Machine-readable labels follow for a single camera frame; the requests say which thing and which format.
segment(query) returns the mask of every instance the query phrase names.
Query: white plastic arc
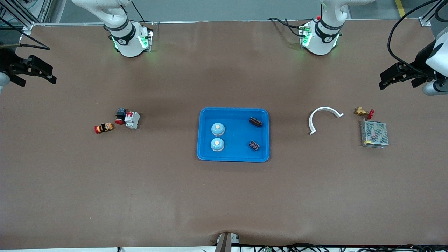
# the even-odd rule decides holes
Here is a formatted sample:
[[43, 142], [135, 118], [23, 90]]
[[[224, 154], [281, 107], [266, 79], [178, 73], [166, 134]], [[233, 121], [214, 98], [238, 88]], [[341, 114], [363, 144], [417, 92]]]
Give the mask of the white plastic arc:
[[313, 116], [314, 116], [314, 114], [315, 114], [316, 112], [318, 112], [318, 111], [328, 111], [328, 112], [331, 112], [331, 113], [333, 113], [337, 118], [340, 118], [341, 116], [344, 115], [344, 113], [339, 113], [339, 112], [337, 112], [335, 109], [332, 109], [332, 108], [330, 108], [330, 107], [320, 107], [320, 108], [315, 109], [315, 110], [313, 111], [313, 113], [311, 113], [310, 118], [308, 119], [308, 124], [309, 124], [309, 126], [310, 126], [310, 130], [311, 130], [310, 135], [314, 134], [314, 133], [317, 131], [316, 128], [314, 128], [314, 125], [313, 125]]

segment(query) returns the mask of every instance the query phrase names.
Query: blue tray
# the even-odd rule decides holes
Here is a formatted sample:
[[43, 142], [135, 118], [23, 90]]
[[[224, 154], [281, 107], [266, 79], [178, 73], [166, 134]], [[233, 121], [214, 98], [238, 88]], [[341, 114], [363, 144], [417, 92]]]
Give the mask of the blue tray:
[[[254, 117], [263, 122], [259, 128], [249, 122]], [[225, 127], [224, 149], [215, 152], [210, 143], [215, 138], [211, 127], [220, 122]], [[249, 146], [260, 145], [255, 151]], [[206, 161], [265, 162], [269, 158], [269, 115], [264, 109], [204, 108], [199, 115], [198, 157]]]

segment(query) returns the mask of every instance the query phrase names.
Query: black cable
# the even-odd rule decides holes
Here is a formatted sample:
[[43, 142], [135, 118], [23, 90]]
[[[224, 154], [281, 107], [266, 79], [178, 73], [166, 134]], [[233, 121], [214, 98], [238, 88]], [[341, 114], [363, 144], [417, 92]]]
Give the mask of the black cable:
[[[282, 25], [284, 25], [284, 26], [288, 26], [286, 23], [284, 23], [283, 21], [281, 21], [280, 19], [278, 19], [278, 18], [276, 18], [276, 17], [272, 17], [272, 18], [268, 18], [268, 20], [275, 20], [275, 21], [278, 21], [280, 24], [282, 24]], [[290, 25], [292, 28], [296, 28], [296, 29], [298, 29], [299, 27], [298, 26], [292, 26], [292, 25]]]
[[125, 14], [128, 14], [128, 12], [125, 10], [125, 8], [123, 7], [123, 5], [121, 4], [120, 6], [121, 6], [121, 8], [123, 9], [123, 11], [125, 12]]
[[4, 17], [6, 15], [6, 9], [4, 9], [3, 7], [0, 7], [0, 15], [1, 15], [1, 17]]
[[131, 1], [132, 5], [134, 6], [135, 10], [137, 11], [137, 13], [139, 14], [139, 16], [142, 18], [142, 22], [145, 22], [145, 19], [143, 18], [143, 16], [140, 14], [140, 12], [138, 11], [137, 7], [135, 7], [134, 1]]
[[291, 29], [291, 26], [289, 25], [288, 20], [287, 20], [286, 18], [284, 19], [284, 22], [286, 23], [286, 25], [289, 27], [289, 30], [290, 30], [294, 35], [296, 35], [296, 36], [298, 36], [298, 37], [301, 37], [301, 38], [305, 38], [305, 35], [295, 33], [295, 32]]
[[43, 50], [50, 50], [50, 48], [46, 45], [44, 45], [43, 43], [39, 42], [37, 39], [32, 38], [31, 36], [29, 36], [28, 34], [26, 34], [25, 32], [17, 29], [16, 27], [14, 27], [12, 24], [10, 24], [8, 21], [4, 20], [2, 17], [0, 17], [0, 20], [2, 20], [5, 24], [7, 24], [9, 27], [13, 28], [14, 30], [22, 33], [23, 35], [25, 35], [25, 37], [33, 40], [34, 42], [40, 44], [41, 46], [33, 46], [33, 45], [28, 45], [28, 44], [20, 44], [20, 46], [23, 47], [33, 47], [33, 48], [39, 48], [39, 49], [43, 49]]
[[377, 248], [361, 248], [358, 252], [435, 252], [429, 246], [420, 246], [420, 245], [400, 245], [395, 248], [387, 248], [384, 246], [378, 246]]
[[436, 252], [436, 251], [438, 251], [438, 250], [447, 250], [448, 249], [448, 245], [442, 245], [442, 246], [440, 246], [440, 247], [435, 247], [435, 248], [433, 248], [432, 249], [432, 251], [433, 252]]
[[425, 6], [429, 5], [429, 4], [432, 4], [432, 3], [434, 3], [434, 2], [437, 2], [437, 1], [439, 1], [439, 0], [430, 0], [430, 1], [426, 2], [426, 3], [424, 3], [424, 4], [421, 4], [421, 5], [417, 6], [417, 7], [415, 7], [414, 9], [412, 9], [412, 10], [410, 10], [408, 13], [406, 13], [404, 16], [402, 16], [402, 17], [396, 22], [396, 24], [393, 26], [393, 28], [392, 28], [392, 30], [391, 30], [391, 32], [390, 32], [390, 34], [389, 34], [389, 39], [388, 39], [388, 51], [389, 51], [389, 54], [390, 54], [394, 59], [396, 59], [396, 60], [398, 60], [399, 62], [401, 62], [402, 64], [408, 66], [410, 69], [416, 71], [417, 73], [419, 73], [419, 74], [421, 74], [421, 75], [423, 75], [423, 76], [428, 76], [428, 77], [429, 77], [428, 74], [426, 74], [426, 73], [424, 73], [424, 72], [418, 70], [417, 68], [411, 66], [411, 64], [409, 64], [408, 62], [406, 62], [406, 61], [400, 59], [397, 55], [395, 55], [395, 54], [392, 52], [392, 49], [391, 49], [391, 40], [392, 40], [393, 32], [395, 31], [396, 27], [401, 23], [401, 21], [403, 21], [407, 16], [409, 16], [409, 15], [410, 15], [411, 13], [413, 13], [414, 11], [416, 11], [416, 10], [418, 10], [418, 9], [421, 9], [421, 8], [423, 8], [423, 7], [425, 7]]
[[439, 16], [439, 11], [440, 11], [445, 5], [447, 5], [447, 4], [448, 4], [448, 0], [444, 0], [439, 6], [437, 6], [437, 8], [436, 8], [435, 11], [434, 11], [434, 17], [435, 17], [438, 21], [443, 22], [443, 23], [448, 23], [448, 19], [441, 18], [441, 17]]
[[426, 12], [426, 14], [425, 14], [425, 15], [424, 15], [424, 16], [422, 17], [422, 19], [425, 19], [425, 18], [426, 18], [426, 16], [427, 16], [427, 15], [428, 15], [429, 13], [431, 13], [431, 11], [432, 11], [432, 10], [434, 10], [434, 8], [436, 8], [436, 7], [437, 7], [437, 5], [438, 5], [438, 4], [440, 4], [440, 3], [442, 2], [442, 1], [443, 1], [443, 0], [440, 0], [440, 2], [439, 2], [439, 3], [436, 3], [436, 4], [434, 5], [434, 6], [432, 6], [432, 7], [431, 7], [431, 9], [430, 9], [430, 10], [428, 10], [428, 12]]

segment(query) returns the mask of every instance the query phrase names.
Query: brown table surface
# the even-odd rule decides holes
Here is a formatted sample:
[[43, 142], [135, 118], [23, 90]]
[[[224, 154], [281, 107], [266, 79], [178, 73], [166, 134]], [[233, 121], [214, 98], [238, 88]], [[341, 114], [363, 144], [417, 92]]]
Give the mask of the brown table surface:
[[[125, 58], [95, 27], [35, 27], [52, 85], [25, 77], [1, 100], [0, 248], [242, 243], [448, 243], [447, 97], [410, 83], [379, 90], [396, 61], [395, 20], [348, 21], [327, 56], [270, 22], [160, 25], [152, 53]], [[412, 61], [433, 40], [405, 20], [393, 48]], [[265, 163], [201, 161], [204, 107], [270, 113]], [[308, 116], [329, 106], [345, 113]], [[361, 146], [356, 107], [375, 109], [390, 146]], [[138, 130], [113, 122], [142, 114]]]

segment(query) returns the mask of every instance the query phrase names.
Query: yellow floor stripe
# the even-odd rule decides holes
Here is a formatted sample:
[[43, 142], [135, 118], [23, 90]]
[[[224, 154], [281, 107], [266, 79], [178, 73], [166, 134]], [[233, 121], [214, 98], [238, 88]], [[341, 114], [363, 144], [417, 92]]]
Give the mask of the yellow floor stripe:
[[400, 14], [400, 17], [403, 17], [405, 13], [405, 9], [403, 9], [403, 4], [401, 3], [401, 0], [395, 0], [396, 7], [398, 8], [398, 13]]

